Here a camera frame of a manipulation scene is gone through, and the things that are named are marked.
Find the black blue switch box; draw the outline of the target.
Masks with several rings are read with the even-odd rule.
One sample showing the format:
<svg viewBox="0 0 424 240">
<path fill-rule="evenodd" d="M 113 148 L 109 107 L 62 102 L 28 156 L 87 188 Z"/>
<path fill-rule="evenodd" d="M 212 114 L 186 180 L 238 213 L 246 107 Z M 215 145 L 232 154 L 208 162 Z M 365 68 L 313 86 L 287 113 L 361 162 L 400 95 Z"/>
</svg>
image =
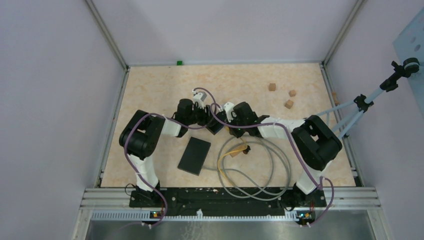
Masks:
<svg viewBox="0 0 424 240">
<path fill-rule="evenodd" d="M 214 119 L 206 125 L 206 129 L 213 135 L 216 135 L 223 127 L 224 125 L 222 123 Z"/>
</svg>

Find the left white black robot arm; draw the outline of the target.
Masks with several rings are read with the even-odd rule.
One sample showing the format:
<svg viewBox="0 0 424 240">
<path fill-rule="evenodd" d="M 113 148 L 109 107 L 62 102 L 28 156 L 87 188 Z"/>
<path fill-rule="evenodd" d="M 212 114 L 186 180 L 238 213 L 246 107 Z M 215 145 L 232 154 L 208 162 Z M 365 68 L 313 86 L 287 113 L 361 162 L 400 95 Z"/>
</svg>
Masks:
<svg viewBox="0 0 424 240">
<path fill-rule="evenodd" d="M 130 207 L 168 205 L 160 191 L 160 181 L 155 173 L 153 160 L 153 153 L 161 136 L 181 138 L 189 129 L 207 129 L 215 135 L 223 128 L 221 122 L 225 120 L 224 112 L 212 110 L 201 99 L 181 99 L 176 112 L 170 118 L 137 110 L 118 140 L 136 176 L 135 189 L 130 194 Z"/>
</svg>

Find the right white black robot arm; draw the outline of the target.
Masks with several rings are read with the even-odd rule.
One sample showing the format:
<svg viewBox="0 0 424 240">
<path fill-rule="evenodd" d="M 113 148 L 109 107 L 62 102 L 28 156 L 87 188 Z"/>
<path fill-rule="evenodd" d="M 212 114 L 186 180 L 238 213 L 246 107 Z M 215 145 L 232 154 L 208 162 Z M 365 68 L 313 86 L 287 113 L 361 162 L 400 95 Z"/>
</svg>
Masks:
<svg viewBox="0 0 424 240">
<path fill-rule="evenodd" d="M 237 105 L 227 102 L 219 112 L 229 132 L 236 138 L 245 133 L 261 139 L 287 139 L 298 158 L 303 172 L 293 186 L 293 200 L 307 206 L 313 191 L 322 184 L 322 176 L 343 148 L 341 140 L 317 115 L 301 120 L 286 120 L 269 115 L 257 116 L 247 102 Z"/>
</svg>

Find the black network switch box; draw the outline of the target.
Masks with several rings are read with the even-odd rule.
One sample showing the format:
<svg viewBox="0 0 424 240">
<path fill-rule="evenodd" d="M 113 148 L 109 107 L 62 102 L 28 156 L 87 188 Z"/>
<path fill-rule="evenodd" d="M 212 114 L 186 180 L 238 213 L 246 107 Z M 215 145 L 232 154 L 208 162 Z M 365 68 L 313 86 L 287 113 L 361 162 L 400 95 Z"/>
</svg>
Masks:
<svg viewBox="0 0 424 240">
<path fill-rule="evenodd" d="M 199 176 L 210 150 L 211 143 L 196 137 L 191 137 L 182 154 L 177 168 L 186 173 Z"/>
</svg>

